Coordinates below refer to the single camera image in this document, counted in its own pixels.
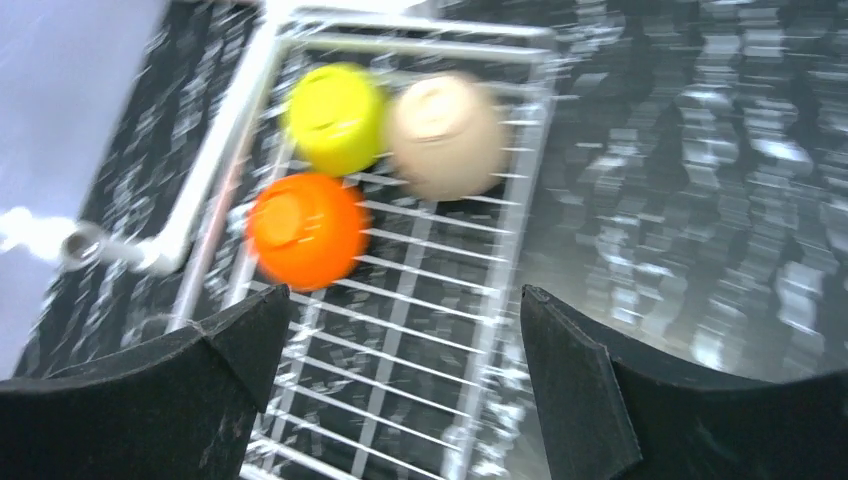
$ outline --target wire basket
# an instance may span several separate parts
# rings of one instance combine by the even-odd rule
[[[410,197],[384,160],[346,178],[362,190],[373,217],[370,246],[348,278],[292,294],[301,317],[291,324],[273,399],[256,419],[241,476],[462,479],[551,120],[553,33],[373,15],[301,16],[273,28],[269,52],[288,54],[269,70],[277,81],[261,100],[266,132],[277,129],[298,78],[345,61],[368,67],[390,90],[421,74],[471,72],[498,95],[514,138],[503,181],[458,202]],[[255,159],[245,163],[243,177],[259,180],[230,217],[274,180],[306,168],[282,134],[264,141],[275,143],[274,155],[256,169],[249,168]],[[244,178],[224,178],[216,198],[231,201],[225,190]],[[210,258],[232,255],[221,246],[213,210],[220,213],[207,212],[205,247],[193,252],[186,278],[208,272]],[[248,248],[237,250],[225,307],[268,284]],[[187,305],[192,288],[180,295]]]

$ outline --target black and white patterned surface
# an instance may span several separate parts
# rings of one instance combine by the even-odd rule
[[[468,0],[449,16],[560,35],[558,107],[516,285],[740,375],[844,368],[848,2]],[[158,231],[253,21],[221,5],[171,8],[86,219]],[[273,130],[260,132],[252,171]],[[204,311],[217,308],[229,261],[216,258]],[[59,278],[18,374],[158,334],[179,281],[121,266]],[[491,368],[481,477],[547,475],[520,345],[513,322]]]

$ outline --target metal frame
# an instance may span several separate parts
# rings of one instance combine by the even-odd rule
[[[473,33],[520,37],[527,40],[529,46],[508,47],[483,43],[421,41],[404,38],[381,38],[379,41],[375,41],[373,37],[363,35],[324,33],[323,30],[328,26],[406,29],[441,34]],[[293,301],[308,307],[307,314],[302,323],[293,322],[291,327],[295,332],[304,334],[303,343],[307,349],[309,342],[314,337],[336,345],[353,348],[380,359],[376,378],[369,379],[338,369],[333,365],[322,364],[322,362],[314,358],[294,358],[289,370],[290,377],[293,381],[280,384],[283,387],[284,393],[282,397],[276,399],[276,402],[272,402],[272,405],[269,406],[270,413],[276,417],[276,423],[273,427],[275,432],[281,434],[285,424],[292,423],[355,448],[357,453],[351,472],[342,472],[325,465],[302,452],[282,445],[273,438],[263,437],[261,432],[254,432],[253,441],[248,447],[248,451],[270,449],[277,455],[286,457],[315,472],[335,479],[360,477],[363,475],[366,459],[369,456],[375,456],[407,468],[410,471],[417,472],[422,478],[462,480],[466,475],[464,468],[469,463],[470,454],[473,450],[472,442],[475,440],[477,423],[481,414],[482,395],[485,391],[486,367],[491,361],[492,350],[495,347],[496,332],[500,324],[500,316],[508,301],[509,286],[512,282],[527,210],[535,186],[535,179],[542,153],[541,149],[551,122],[551,114],[553,112],[553,73],[550,68],[555,63],[554,42],[554,34],[551,30],[535,27],[434,21],[424,18],[371,14],[351,14],[328,18],[326,15],[321,14],[302,13],[297,16],[296,22],[285,24],[270,21],[266,18],[257,27],[246,47],[246,51],[234,74],[231,86],[222,101],[219,113],[204,138],[194,166],[185,181],[174,210],[171,212],[162,232],[151,239],[139,241],[116,240],[94,226],[81,225],[78,231],[72,236],[73,241],[66,242],[68,245],[68,261],[76,262],[74,265],[79,266],[90,264],[100,259],[123,259],[134,261],[137,270],[147,273],[167,274],[174,272],[181,266],[189,246],[191,233],[197,227],[195,220],[202,206],[206,204],[209,189],[215,177],[219,175],[220,183],[216,190],[217,194],[210,208],[201,219],[200,228],[203,235],[195,245],[188,259],[183,282],[180,286],[176,304],[174,305],[172,315],[174,321],[169,328],[179,328],[187,319],[190,319],[196,306],[199,292],[202,289],[204,275],[208,271],[215,254],[227,212],[231,207],[233,191],[238,186],[241,178],[246,149],[253,143],[254,127],[260,113],[264,110],[263,102],[267,100],[269,88],[275,79],[275,75],[287,53],[295,43],[307,45],[310,49],[319,50],[346,50],[370,53],[381,53],[388,50],[406,55],[438,54],[443,57],[527,65],[531,71],[527,84],[487,84],[501,95],[520,96],[524,99],[525,103],[529,102],[538,106],[535,110],[530,109],[524,112],[524,117],[514,123],[516,128],[519,129],[519,132],[516,135],[516,144],[508,148],[508,150],[513,152],[514,167],[512,172],[503,175],[507,179],[504,198],[494,199],[483,196],[471,198],[476,201],[502,202],[501,204],[504,205],[505,213],[500,215],[497,227],[484,227],[470,222],[439,216],[436,214],[435,205],[428,204],[423,210],[413,210],[388,204],[366,202],[367,206],[372,210],[382,209],[386,211],[388,209],[394,213],[414,218],[413,232],[409,236],[380,231],[375,228],[369,231],[372,236],[393,236],[392,238],[395,240],[406,243],[409,247],[406,264],[392,264],[392,262],[380,258],[360,258],[360,261],[365,263],[383,262],[383,266],[402,271],[400,285],[396,291],[364,285],[350,279],[341,280],[337,282],[337,285],[366,291],[383,298],[385,301],[392,302],[393,309],[390,318],[379,319],[369,317],[344,307],[326,303],[322,297],[324,291],[316,292],[311,296],[292,294]],[[388,73],[382,75],[380,78],[381,81],[394,85],[405,84],[411,79],[409,75],[403,72]],[[265,179],[267,183],[284,176],[291,169],[303,167],[303,165],[299,165],[293,159],[293,147],[287,141],[283,141],[280,145],[274,162],[270,174]],[[348,177],[348,181],[382,182],[384,184],[397,184],[399,182],[399,180],[392,177],[367,173],[351,175]],[[485,284],[474,285],[475,288],[485,293],[479,313],[459,311],[440,305],[433,305],[412,297],[411,288],[418,278],[429,276],[431,279],[437,279],[443,282],[457,284],[464,282],[461,279],[450,278],[436,272],[425,272],[420,268],[420,265],[414,263],[415,258],[420,259],[420,255],[418,255],[420,250],[424,249],[452,249],[455,251],[454,253],[471,254],[471,252],[463,252],[461,249],[439,245],[426,240],[428,236],[427,232],[434,222],[447,223],[466,229],[485,230],[496,239],[494,253],[484,256],[491,263]],[[237,255],[236,263],[230,277],[231,288],[224,302],[225,307],[240,301],[252,289],[262,287],[261,284],[254,280],[255,267],[255,259],[249,254],[247,246],[243,244]],[[406,308],[409,305],[424,306],[434,311],[447,312],[474,322],[475,327],[472,343],[470,345],[452,343],[407,327],[405,325],[405,317],[407,316]],[[384,327],[387,333],[382,350],[374,350],[327,333],[313,331],[313,325],[310,322],[314,320],[315,316],[321,310],[340,313],[350,318],[356,318]],[[462,378],[438,372],[423,365],[410,365],[410,362],[397,357],[398,342],[401,334],[414,335],[430,342],[460,349],[469,355],[476,356],[476,358],[469,360]],[[387,385],[393,365],[400,364],[458,383],[462,386],[461,404],[457,408],[448,407],[416,397],[415,395],[405,393],[402,390]],[[371,394],[366,410],[358,409],[351,405],[335,405],[364,420],[358,441],[341,437],[320,426],[311,425],[309,422],[289,414],[288,409],[291,406],[292,398],[296,394],[306,395],[331,405],[334,404],[333,402],[341,403],[298,384],[300,369],[304,365],[318,367],[354,381],[370,385]],[[456,441],[445,442],[441,439],[429,437],[421,432],[416,432],[403,425],[398,425],[388,419],[381,418],[380,406],[387,392],[405,396],[417,402],[422,407],[440,409],[453,415],[454,428],[456,429],[456,433],[458,433],[456,435]],[[392,458],[372,448],[371,442],[373,441],[374,429],[377,424],[389,425],[407,434],[415,435],[428,442],[445,447],[447,454],[445,455],[446,462],[443,464],[442,473],[435,475],[431,472],[418,469],[401,459]],[[269,465],[266,464],[263,466],[265,469],[246,464],[241,473],[242,478],[264,480],[277,478],[267,473],[266,470]]]

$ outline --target orange ball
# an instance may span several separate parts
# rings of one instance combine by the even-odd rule
[[[300,292],[346,277],[368,246],[362,200],[356,188],[320,173],[277,180],[259,194],[248,218],[259,267]]]

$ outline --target wire grid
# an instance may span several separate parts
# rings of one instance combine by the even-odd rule
[[[290,52],[266,121],[276,121],[286,108],[283,100],[296,80],[322,64],[359,63],[389,90],[420,74],[461,69],[499,94],[513,161],[498,186],[458,202],[409,196],[385,158],[346,178],[364,193],[372,216],[370,245],[348,278],[310,295],[291,295],[301,316],[291,323],[275,392],[267,412],[257,417],[241,475],[461,478],[465,472],[457,472],[457,465],[473,447],[482,375],[550,123],[546,62],[468,61],[442,52],[448,37],[529,48],[522,45],[526,39],[492,34],[329,25],[320,32]],[[338,42],[322,40],[324,34],[324,40],[352,42],[345,45],[354,52],[328,51]],[[405,57],[374,47],[391,39],[415,39],[429,52]],[[261,186],[307,168],[290,142],[280,142],[276,157]],[[244,244],[230,284],[227,305],[268,285]]]

